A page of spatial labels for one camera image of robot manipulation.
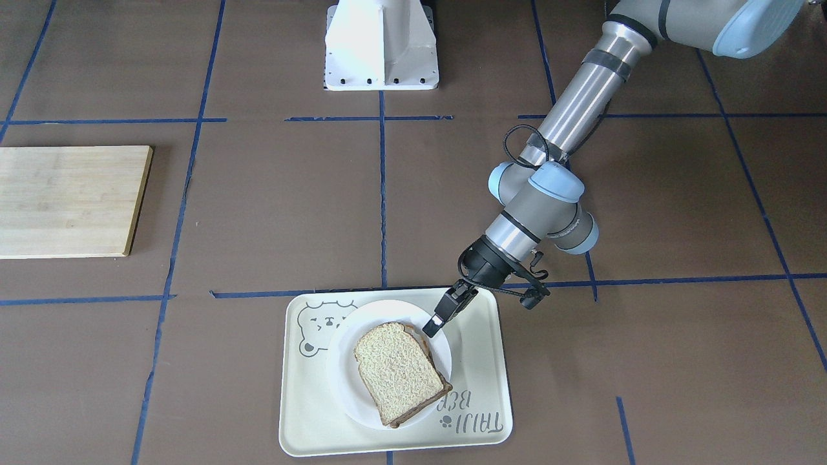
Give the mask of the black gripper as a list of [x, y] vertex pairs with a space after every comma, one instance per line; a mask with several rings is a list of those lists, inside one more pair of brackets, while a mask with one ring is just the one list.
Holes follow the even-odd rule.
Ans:
[[480, 236], [461, 253], [457, 261], [460, 279], [438, 302], [434, 314], [423, 326], [423, 333], [434, 338], [446, 324], [478, 294], [478, 287], [500, 288], [507, 276], [520, 273], [521, 264], [499, 250], [487, 236]]

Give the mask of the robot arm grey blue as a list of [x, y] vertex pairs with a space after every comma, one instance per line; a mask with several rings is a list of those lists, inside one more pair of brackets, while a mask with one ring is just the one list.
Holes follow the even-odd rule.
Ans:
[[581, 206], [585, 186], [565, 162], [602, 120], [633, 68], [664, 41], [747, 59], [767, 50], [791, 26], [801, 1], [620, 1], [602, 25], [602, 37], [519, 156], [496, 167], [488, 190], [502, 205], [490, 227], [461, 253], [458, 281], [423, 325], [436, 336], [466, 309], [480, 289], [503, 292], [511, 276], [526, 280], [526, 309], [547, 295], [549, 274], [535, 271], [538, 245], [551, 241], [570, 255], [590, 251], [599, 238], [594, 217]]

